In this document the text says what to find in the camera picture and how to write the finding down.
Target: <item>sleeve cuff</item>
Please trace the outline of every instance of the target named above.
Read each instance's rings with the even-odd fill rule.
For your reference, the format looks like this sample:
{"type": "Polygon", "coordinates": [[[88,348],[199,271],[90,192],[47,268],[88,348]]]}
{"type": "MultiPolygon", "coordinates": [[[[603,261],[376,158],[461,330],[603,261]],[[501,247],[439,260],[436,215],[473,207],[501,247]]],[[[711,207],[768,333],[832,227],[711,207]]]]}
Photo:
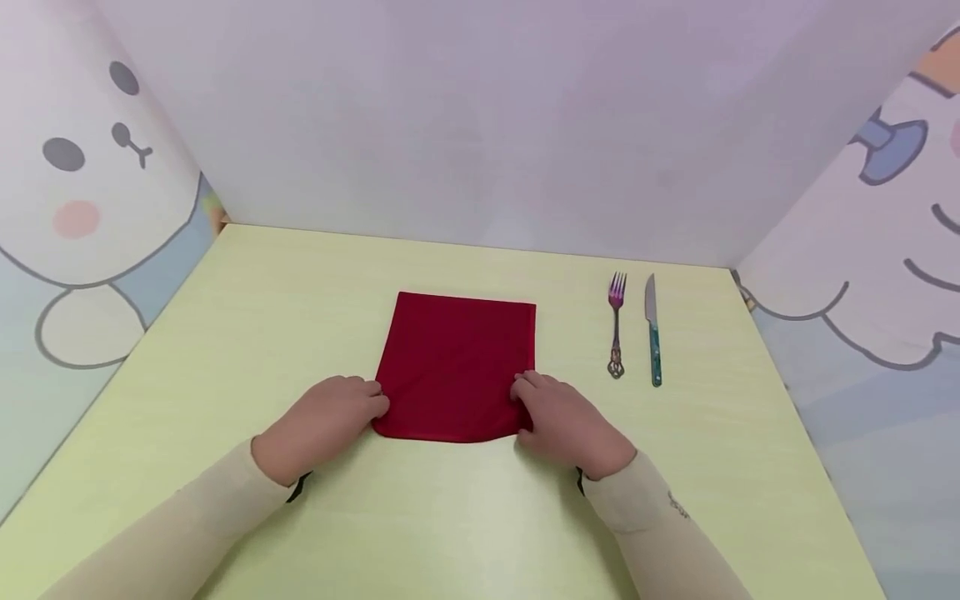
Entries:
{"type": "Polygon", "coordinates": [[[615,533],[652,529],[670,506],[670,488],[642,452],[622,470],[600,481],[584,477],[583,489],[593,510],[615,533]]]}
{"type": "Polygon", "coordinates": [[[201,526],[213,535],[245,535],[283,506],[293,491],[263,474],[253,461],[251,441],[236,446],[180,490],[201,526]]]}

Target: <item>light green table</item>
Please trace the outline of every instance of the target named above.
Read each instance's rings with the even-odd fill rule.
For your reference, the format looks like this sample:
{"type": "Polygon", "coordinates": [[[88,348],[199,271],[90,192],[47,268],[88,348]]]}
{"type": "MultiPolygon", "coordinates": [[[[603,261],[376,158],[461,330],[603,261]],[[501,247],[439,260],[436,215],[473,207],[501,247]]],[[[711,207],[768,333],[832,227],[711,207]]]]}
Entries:
{"type": "MultiPolygon", "coordinates": [[[[0,528],[0,598],[62,572],[315,381],[373,376],[396,292],[538,305],[537,364],[660,466],[757,599],[883,598],[726,271],[229,226],[0,528]],[[613,381],[606,288],[626,271],[613,381]],[[663,387],[642,282],[657,273],[663,387]]],[[[371,433],[245,540],[208,597],[633,598],[571,473],[371,433]]]]}

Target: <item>bunny eye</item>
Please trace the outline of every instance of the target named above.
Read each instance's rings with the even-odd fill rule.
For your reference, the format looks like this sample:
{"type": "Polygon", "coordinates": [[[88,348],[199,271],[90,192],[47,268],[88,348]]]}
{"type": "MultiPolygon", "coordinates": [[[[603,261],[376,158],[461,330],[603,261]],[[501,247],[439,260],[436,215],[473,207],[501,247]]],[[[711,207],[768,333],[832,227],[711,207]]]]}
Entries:
{"type": "Polygon", "coordinates": [[[79,171],[86,162],[80,146],[65,137],[51,137],[43,142],[43,157],[61,171],[79,171]]]}
{"type": "Polygon", "coordinates": [[[140,93],[140,82],[136,80],[133,71],[123,62],[115,60],[110,63],[110,78],[123,93],[131,96],[140,93]]]}

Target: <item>silver fork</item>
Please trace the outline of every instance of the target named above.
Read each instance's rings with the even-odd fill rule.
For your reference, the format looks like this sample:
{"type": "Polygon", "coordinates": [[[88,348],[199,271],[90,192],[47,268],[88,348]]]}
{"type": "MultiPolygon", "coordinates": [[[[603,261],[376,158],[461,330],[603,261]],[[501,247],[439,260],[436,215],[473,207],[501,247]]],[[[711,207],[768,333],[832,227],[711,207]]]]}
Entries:
{"type": "Polygon", "coordinates": [[[610,348],[610,362],[607,372],[614,379],[623,376],[623,363],[620,362],[620,307],[623,306],[623,296],[627,291],[627,274],[616,272],[610,282],[610,291],[607,301],[613,309],[613,345],[610,348]]]}

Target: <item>red napkin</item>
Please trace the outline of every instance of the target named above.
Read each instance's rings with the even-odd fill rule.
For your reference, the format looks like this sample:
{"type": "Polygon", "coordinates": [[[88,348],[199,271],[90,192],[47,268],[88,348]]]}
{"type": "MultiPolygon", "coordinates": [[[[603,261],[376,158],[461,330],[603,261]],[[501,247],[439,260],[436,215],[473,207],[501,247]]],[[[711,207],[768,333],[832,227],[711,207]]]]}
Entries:
{"type": "Polygon", "coordinates": [[[376,380],[388,438],[486,442],[530,429],[510,400],[514,374],[534,368],[537,306],[400,292],[376,380]]]}

